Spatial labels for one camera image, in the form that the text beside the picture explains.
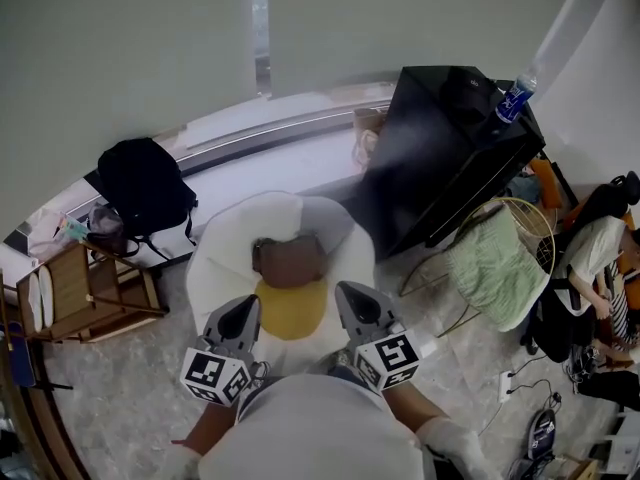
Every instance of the green towel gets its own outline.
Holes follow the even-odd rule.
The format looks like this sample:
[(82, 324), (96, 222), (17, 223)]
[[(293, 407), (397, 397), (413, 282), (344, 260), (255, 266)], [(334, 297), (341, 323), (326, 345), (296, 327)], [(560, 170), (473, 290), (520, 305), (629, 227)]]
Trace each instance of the green towel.
[(473, 219), (445, 252), (449, 275), (464, 299), (504, 332), (516, 327), (542, 294), (549, 276), (518, 238), (501, 205)]

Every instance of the bottle label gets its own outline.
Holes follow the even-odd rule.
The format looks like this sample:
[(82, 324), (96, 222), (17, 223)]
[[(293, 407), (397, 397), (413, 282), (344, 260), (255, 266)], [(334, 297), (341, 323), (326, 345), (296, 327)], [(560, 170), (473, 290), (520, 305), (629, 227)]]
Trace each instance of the bottle label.
[(504, 98), (496, 107), (496, 114), (505, 123), (513, 123), (518, 117), (520, 110), (529, 98), (533, 96), (533, 92), (527, 90), (516, 80), (513, 85), (505, 93)]

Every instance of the brown pouch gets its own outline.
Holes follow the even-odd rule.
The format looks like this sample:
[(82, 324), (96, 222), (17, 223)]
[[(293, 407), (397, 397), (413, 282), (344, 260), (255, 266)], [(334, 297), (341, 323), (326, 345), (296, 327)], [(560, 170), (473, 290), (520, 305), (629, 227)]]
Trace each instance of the brown pouch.
[(251, 259), (253, 270), (272, 288), (304, 286), (327, 272), (327, 255), (313, 235), (289, 242), (260, 238), (253, 244)]

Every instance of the black cabinet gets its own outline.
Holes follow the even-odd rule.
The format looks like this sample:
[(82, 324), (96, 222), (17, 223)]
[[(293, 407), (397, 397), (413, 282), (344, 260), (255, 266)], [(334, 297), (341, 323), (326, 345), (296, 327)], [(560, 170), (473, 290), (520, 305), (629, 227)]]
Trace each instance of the black cabinet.
[[(490, 147), (477, 144), (474, 136), (482, 123), (460, 123), (441, 104), (440, 88), (449, 68), (402, 70), (357, 188), (351, 211), (371, 234), (378, 259), (421, 242), (440, 242), (545, 145), (528, 106), (500, 141)], [(501, 97), (496, 88), (492, 108)]]

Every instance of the power outlet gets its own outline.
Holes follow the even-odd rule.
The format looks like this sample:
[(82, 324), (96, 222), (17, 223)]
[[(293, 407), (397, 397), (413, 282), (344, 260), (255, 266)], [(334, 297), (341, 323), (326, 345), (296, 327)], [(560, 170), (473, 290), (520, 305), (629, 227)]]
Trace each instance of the power outlet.
[(509, 398), (511, 398), (511, 394), (507, 393), (511, 389), (511, 371), (502, 372), (500, 374), (500, 386), (498, 388), (498, 402), (501, 404), (505, 403)]

